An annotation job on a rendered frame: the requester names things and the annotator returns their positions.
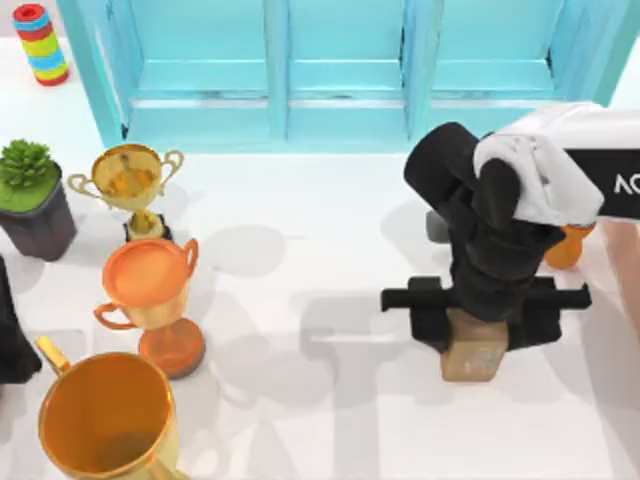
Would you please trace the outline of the copper trophy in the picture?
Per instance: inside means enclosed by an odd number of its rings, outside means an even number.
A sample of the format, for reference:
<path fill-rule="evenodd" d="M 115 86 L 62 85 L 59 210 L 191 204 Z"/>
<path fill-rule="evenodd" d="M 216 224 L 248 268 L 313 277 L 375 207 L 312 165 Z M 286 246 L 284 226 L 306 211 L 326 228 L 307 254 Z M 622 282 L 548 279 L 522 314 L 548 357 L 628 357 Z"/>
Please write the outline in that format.
<path fill-rule="evenodd" d="M 94 317 L 112 330 L 140 329 L 139 354 L 170 379 L 190 375 L 205 354 L 200 327 L 184 316 L 198 257 L 196 239 L 184 246 L 141 239 L 115 250 L 102 271 L 110 301 L 98 306 Z"/>

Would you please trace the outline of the orange trophy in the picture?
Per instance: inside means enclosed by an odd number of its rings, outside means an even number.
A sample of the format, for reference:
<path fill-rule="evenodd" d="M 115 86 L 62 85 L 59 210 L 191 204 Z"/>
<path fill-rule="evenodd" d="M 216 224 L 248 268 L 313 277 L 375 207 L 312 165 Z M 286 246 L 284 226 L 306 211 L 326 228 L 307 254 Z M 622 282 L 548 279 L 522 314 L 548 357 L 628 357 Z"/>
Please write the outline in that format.
<path fill-rule="evenodd" d="M 588 226 L 563 226 L 565 238 L 545 253 L 546 264 L 558 270 L 573 268 L 581 257 L 584 239 L 594 228 L 595 223 Z"/>

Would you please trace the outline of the pale grey rounded box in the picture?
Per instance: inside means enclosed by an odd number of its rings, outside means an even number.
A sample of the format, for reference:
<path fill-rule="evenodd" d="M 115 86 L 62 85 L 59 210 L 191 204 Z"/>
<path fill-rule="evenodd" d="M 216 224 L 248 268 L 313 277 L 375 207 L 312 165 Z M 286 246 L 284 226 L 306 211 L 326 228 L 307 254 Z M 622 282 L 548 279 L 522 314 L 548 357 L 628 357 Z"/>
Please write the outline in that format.
<path fill-rule="evenodd" d="M 435 210 L 429 211 L 426 215 L 426 233 L 431 242 L 437 244 L 450 242 L 448 224 Z"/>

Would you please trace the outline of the tan wooden block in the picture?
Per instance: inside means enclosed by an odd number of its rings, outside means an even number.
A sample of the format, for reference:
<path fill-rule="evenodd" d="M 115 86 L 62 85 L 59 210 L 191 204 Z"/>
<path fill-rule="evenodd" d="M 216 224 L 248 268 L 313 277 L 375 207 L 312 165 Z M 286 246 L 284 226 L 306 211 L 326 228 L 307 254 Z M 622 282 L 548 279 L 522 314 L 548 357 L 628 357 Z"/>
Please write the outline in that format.
<path fill-rule="evenodd" d="M 447 310 L 451 338 L 441 354 L 442 378 L 448 382 L 488 382 L 509 345 L 505 322 L 486 323 L 460 308 Z"/>

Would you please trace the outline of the small gold trophy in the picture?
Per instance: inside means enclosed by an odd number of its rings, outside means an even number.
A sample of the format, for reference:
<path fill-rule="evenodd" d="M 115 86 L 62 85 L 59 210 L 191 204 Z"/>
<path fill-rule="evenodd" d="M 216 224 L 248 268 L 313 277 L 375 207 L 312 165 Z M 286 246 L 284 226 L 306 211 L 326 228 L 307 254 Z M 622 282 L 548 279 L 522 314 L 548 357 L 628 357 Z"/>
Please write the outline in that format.
<path fill-rule="evenodd" d="M 170 150 L 160 156 L 141 144 L 122 144 L 106 150 L 93 163 L 91 174 L 72 174 L 67 186 L 104 202 L 111 209 L 130 214 L 123 224 L 127 242 L 146 238 L 171 241 L 173 234 L 164 216 L 149 206 L 165 192 L 165 186 L 183 166 L 184 154 Z"/>

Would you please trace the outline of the stack of coloured rings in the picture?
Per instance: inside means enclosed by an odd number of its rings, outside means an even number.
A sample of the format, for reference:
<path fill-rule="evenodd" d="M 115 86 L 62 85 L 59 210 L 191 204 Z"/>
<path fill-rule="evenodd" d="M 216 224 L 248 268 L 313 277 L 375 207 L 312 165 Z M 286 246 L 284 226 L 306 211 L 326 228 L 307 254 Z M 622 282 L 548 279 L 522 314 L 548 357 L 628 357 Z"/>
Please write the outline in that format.
<path fill-rule="evenodd" d="M 12 12 L 12 23 L 36 81 L 47 87 L 65 82 L 69 67 L 46 8 L 21 4 Z"/>

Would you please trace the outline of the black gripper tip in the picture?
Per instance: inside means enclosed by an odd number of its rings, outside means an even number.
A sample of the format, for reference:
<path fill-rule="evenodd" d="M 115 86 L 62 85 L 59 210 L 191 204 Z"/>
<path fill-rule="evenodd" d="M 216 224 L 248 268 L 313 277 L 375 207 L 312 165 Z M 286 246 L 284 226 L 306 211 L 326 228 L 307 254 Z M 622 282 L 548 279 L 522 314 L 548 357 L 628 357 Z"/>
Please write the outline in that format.
<path fill-rule="evenodd" d="M 0 385 L 24 384 L 42 369 L 15 311 L 4 257 L 0 255 Z"/>

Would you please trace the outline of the green plant in grey pot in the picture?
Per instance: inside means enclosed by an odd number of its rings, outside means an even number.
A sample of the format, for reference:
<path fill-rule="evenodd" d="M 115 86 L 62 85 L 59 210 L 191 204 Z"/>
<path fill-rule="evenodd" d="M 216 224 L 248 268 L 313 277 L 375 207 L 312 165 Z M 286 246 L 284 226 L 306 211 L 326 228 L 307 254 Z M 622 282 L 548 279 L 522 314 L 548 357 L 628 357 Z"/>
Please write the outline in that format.
<path fill-rule="evenodd" d="M 0 228 L 22 255 L 47 262 L 73 242 L 62 170 L 48 146 L 15 139 L 0 150 Z"/>

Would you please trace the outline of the large gold trophy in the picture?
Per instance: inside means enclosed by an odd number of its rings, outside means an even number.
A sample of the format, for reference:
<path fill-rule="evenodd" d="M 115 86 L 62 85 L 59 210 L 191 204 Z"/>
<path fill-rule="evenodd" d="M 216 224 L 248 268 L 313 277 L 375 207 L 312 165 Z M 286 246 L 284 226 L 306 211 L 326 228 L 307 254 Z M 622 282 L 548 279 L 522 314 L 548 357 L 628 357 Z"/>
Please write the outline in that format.
<path fill-rule="evenodd" d="M 176 406 L 165 374 L 142 356 L 107 352 L 71 363 L 36 345 L 57 378 L 39 411 L 49 460 L 71 480 L 191 480 L 177 466 Z"/>

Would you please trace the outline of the light blue rack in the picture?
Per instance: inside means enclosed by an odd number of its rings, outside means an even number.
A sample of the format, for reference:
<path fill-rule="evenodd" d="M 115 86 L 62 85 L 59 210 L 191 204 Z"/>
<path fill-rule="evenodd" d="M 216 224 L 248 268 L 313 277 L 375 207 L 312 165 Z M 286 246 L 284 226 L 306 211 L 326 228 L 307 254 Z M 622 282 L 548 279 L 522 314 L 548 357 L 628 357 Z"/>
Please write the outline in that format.
<path fill-rule="evenodd" d="M 57 0 L 106 146 L 401 151 L 607 104 L 640 0 Z"/>

